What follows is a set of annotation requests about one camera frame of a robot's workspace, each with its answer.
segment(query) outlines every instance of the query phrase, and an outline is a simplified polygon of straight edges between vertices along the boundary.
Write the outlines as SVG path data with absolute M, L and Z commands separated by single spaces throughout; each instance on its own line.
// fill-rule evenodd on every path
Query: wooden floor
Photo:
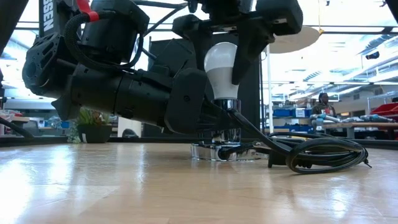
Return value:
M 344 172 L 193 161 L 185 144 L 0 149 L 0 223 L 398 223 L 398 151 Z

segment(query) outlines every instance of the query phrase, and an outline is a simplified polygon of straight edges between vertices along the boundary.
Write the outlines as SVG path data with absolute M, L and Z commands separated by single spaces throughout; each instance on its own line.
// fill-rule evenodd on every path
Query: light bulb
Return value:
M 237 99 L 239 85 L 232 84 L 236 49 L 232 43 L 214 45 L 205 57 L 205 72 L 213 87 L 214 99 Z

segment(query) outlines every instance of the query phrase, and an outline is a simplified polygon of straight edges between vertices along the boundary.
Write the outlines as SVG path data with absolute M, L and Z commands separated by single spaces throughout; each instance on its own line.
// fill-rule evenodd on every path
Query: black panel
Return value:
M 0 1 L 0 55 L 25 10 L 28 0 Z
M 184 47 L 187 49 L 193 51 L 193 46 L 192 44 L 183 39 L 178 39 L 177 40 L 179 44 L 182 44 Z M 166 45 L 168 44 L 169 40 L 160 40 L 160 41 L 154 41 L 151 42 L 150 44 L 150 52 L 154 55 L 160 55 L 160 53 L 163 52 L 165 49 Z M 229 34 L 218 34 L 213 36 L 213 42 L 214 44 L 220 43 L 220 42 L 231 42 L 234 44 L 238 43 L 238 38 L 234 35 L 229 35 Z M 179 49 L 173 49 L 170 50 L 170 52 L 166 52 L 167 54 L 170 55 L 170 58 L 176 58 L 179 56 L 178 54 Z M 184 68 L 196 68 L 196 60 L 194 54 L 192 54 L 192 57 L 188 60 L 187 64 L 185 65 Z M 255 61 L 251 68 L 249 69 L 247 75 L 243 78 L 240 86 L 239 86 L 239 91 L 238 91 L 238 98 L 242 101 L 242 108 L 241 112 L 242 114 L 250 121 L 252 122 L 257 128 L 260 128 L 260 91 L 259 91 L 259 86 L 260 86 L 260 72 L 259 72 L 260 66 L 259 66 L 259 61 Z M 211 89 L 210 83 L 207 84 L 206 88 L 206 95 L 210 98 L 213 99 L 213 90 Z M 148 124 L 144 125 L 144 130 L 142 133 L 143 137 L 148 137 L 148 138 L 196 138 L 197 135 L 182 135 L 182 134 L 162 134 L 160 129 Z M 206 133 L 204 137 L 209 138 L 211 136 L 210 133 Z M 255 138 L 252 134 L 249 134 L 245 131 L 242 132 L 242 138 Z

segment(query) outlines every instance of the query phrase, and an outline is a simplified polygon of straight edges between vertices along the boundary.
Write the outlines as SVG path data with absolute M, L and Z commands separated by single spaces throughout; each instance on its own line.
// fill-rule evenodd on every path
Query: potted plant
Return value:
M 108 114 L 86 108 L 80 109 L 76 124 L 80 141 L 84 143 L 106 143 L 112 133 Z

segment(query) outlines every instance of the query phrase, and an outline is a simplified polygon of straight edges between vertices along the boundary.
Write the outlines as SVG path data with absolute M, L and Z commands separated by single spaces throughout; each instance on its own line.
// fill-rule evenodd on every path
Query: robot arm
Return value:
M 274 41 L 274 34 L 296 34 L 302 26 L 297 0 L 283 4 L 258 0 L 254 12 L 250 12 L 252 0 L 189 0 L 191 11 L 192 5 L 202 3 L 210 20 L 189 14 L 176 18 L 172 30 L 193 43 L 198 69 L 175 71 L 158 62 L 148 72 L 136 71 L 131 67 L 141 54 L 149 23 L 138 4 L 147 1 L 94 0 L 93 11 L 86 0 L 40 1 L 40 38 L 27 52 L 22 72 L 27 88 L 56 98 L 52 104 L 64 120 L 76 118 L 85 106 L 182 134 L 233 125 L 228 113 L 205 97 L 203 61 L 214 32 L 239 35 L 232 80 L 239 84 L 261 51 Z M 137 37 L 140 44 L 129 62 Z

